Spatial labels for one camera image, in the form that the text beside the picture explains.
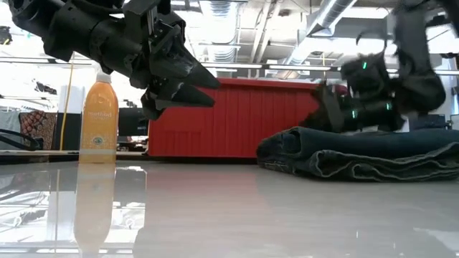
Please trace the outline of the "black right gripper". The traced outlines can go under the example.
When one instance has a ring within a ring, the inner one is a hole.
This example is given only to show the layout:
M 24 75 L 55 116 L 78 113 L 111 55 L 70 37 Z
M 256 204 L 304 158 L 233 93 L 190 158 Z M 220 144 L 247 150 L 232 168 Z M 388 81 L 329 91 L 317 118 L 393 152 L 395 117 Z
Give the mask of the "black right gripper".
M 329 132 L 355 131 L 377 126 L 383 131 L 403 127 L 404 119 L 394 104 L 393 89 L 382 54 L 361 55 L 341 66 L 348 94 L 339 103 L 333 85 L 320 84 L 313 93 L 318 109 L 304 125 Z

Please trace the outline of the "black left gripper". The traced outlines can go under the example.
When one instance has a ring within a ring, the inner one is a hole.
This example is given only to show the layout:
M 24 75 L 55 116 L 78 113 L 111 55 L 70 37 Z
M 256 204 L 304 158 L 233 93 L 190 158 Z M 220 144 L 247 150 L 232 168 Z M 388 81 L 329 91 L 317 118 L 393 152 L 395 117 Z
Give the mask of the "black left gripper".
M 171 10 L 171 0 L 130 0 L 122 12 L 122 19 L 110 16 L 93 28 L 91 59 L 145 90 L 141 104 L 150 120 L 167 108 L 212 108 L 214 100 L 195 86 L 221 84 L 184 46 L 186 23 Z

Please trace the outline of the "red patterned cloth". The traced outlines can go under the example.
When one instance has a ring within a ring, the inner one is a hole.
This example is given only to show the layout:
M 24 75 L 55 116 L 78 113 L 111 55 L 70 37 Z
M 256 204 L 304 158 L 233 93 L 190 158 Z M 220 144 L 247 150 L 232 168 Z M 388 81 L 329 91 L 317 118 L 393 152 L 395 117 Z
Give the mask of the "red patterned cloth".
M 20 113 L 20 133 L 32 138 L 43 140 L 43 149 L 50 150 L 54 138 L 57 114 L 37 110 L 29 113 Z

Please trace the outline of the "ribbed silver duct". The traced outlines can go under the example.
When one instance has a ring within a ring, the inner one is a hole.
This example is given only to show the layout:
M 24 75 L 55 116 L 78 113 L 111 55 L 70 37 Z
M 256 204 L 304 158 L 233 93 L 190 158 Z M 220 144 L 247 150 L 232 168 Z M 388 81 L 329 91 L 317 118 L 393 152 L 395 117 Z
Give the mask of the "ribbed silver duct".
M 237 36 L 238 5 L 230 1 L 201 1 L 206 19 L 207 36 L 212 47 L 208 49 L 210 62 L 234 62 Z

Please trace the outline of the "silver ventilation duct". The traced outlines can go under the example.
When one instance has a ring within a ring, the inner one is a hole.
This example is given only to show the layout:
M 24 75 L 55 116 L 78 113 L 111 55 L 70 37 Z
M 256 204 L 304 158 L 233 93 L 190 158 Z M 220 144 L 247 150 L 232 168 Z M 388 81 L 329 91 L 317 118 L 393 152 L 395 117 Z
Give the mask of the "silver ventilation duct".
M 335 27 L 357 0 L 322 0 L 319 8 L 305 16 L 297 30 L 295 48 L 283 61 L 284 65 L 301 65 L 317 48 L 321 37 L 332 37 Z

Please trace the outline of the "dark blue jeans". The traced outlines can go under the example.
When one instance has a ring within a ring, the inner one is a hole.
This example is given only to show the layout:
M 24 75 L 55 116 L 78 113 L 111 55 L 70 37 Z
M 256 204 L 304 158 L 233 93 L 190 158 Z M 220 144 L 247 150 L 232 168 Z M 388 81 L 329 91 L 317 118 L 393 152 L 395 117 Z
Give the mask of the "dark blue jeans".
M 421 182 L 459 178 L 459 131 L 422 129 L 353 135 L 294 127 L 262 140 L 262 168 L 341 181 Z

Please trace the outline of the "orange spray bottle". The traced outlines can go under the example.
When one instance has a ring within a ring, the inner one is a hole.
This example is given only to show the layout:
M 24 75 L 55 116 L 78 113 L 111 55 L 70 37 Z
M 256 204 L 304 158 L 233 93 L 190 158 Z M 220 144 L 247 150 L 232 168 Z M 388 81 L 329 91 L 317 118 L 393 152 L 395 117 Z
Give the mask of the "orange spray bottle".
M 111 85 L 111 76 L 99 71 L 83 107 L 80 163 L 115 163 L 118 113 L 118 98 Z

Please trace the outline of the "black cabinet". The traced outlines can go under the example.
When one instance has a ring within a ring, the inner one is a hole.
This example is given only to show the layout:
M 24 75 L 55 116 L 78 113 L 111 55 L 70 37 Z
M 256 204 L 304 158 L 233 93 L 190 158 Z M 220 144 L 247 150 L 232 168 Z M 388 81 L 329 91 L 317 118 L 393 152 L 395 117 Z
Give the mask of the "black cabinet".
M 52 150 L 58 151 L 60 149 L 60 134 L 63 122 L 63 113 L 57 114 L 57 121 L 52 141 Z M 66 115 L 63 146 L 64 151 L 77 151 L 80 148 L 82 114 L 68 113 Z

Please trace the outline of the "white table mat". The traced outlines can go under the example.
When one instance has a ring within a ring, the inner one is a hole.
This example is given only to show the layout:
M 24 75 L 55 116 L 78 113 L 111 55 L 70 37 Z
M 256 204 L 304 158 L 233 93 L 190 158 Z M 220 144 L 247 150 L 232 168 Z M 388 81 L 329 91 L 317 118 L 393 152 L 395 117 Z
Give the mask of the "white table mat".
M 459 258 L 459 181 L 257 166 L 0 166 L 0 258 Z

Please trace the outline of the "white column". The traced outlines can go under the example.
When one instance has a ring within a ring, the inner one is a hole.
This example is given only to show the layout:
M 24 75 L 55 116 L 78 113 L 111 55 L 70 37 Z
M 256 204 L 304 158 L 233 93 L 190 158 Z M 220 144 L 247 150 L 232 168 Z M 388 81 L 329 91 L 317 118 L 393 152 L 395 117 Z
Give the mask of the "white column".
M 80 114 L 83 109 L 85 96 L 86 93 L 83 86 L 72 85 L 70 87 L 70 97 L 68 104 L 65 105 L 65 101 L 67 99 L 67 85 L 61 86 L 60 90 L 58 91 L 58 112 L 63 113 L 65 108 L 67 108 L 67 113 Z

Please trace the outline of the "ceiling light strip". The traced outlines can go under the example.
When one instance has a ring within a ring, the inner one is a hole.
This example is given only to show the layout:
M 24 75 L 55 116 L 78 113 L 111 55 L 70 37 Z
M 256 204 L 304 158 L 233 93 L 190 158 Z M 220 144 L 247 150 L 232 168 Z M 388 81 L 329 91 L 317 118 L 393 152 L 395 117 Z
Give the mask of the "ceiling light strip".
M 332 70 L 332 67 L 310 66 L 310 65 L 269 64 L 268 69 L 269 70 L 329 71 L 329 70 Z
M 203 62 L 203 67 L 208 68 L 227 68 L 227 69 L 263 69 L 264 64 L 246 64 L 246 63 L 216 63 L 216 62 Z

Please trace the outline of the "red plastic laundry bin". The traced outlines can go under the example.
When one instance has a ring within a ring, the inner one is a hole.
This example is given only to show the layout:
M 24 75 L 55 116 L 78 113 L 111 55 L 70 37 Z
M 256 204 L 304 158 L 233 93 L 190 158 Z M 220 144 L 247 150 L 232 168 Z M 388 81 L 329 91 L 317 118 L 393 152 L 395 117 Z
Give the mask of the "red plastic laundry bin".
M 213 107 L 171 107 L 149 123 L 153 157 L 254 158 L 259 142 L 297 126 L 318 103 L 315 83 L 222 78 Z

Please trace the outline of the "light wooden desk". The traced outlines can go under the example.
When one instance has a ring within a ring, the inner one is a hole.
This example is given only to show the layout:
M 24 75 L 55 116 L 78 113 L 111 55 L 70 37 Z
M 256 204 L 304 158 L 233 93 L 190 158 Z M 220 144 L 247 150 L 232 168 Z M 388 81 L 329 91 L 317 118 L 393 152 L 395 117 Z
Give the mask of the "light wooden desk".
M 77 161 L 77 151 L 60 150 L 0 150 L 0 165 L 18 163 L 48 163 Z M 141 152 L 117 152 L 120 161 L 147 161 L 151 157 Z

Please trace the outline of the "black ceiling spotlight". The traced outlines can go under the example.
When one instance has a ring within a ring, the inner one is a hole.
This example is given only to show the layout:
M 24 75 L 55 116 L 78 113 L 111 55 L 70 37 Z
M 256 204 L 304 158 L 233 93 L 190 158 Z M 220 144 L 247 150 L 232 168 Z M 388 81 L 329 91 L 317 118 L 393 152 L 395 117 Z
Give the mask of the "black ceiling spotlight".
M 0 26 L 0 45 L 8 45 L 13 42 L 12 35 L 10 33 L 10 27 Z

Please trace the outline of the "black monitor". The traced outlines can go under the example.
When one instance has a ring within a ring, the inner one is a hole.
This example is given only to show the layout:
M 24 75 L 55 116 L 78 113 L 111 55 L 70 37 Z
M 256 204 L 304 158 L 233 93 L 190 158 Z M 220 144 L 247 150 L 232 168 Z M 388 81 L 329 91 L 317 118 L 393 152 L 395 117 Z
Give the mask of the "black monitor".
M 119 136 L 147 136 L 148 118 L 139 107 L 122 107 L 118 115 Z

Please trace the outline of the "grey fabric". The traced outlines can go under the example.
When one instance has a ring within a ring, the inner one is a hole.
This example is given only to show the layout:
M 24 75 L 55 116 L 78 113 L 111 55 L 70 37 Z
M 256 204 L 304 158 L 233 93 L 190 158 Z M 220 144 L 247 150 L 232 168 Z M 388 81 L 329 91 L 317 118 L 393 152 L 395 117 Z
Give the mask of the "grey fabric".
M 0 111 L 0 129 L 20 132 L 19 111 Z

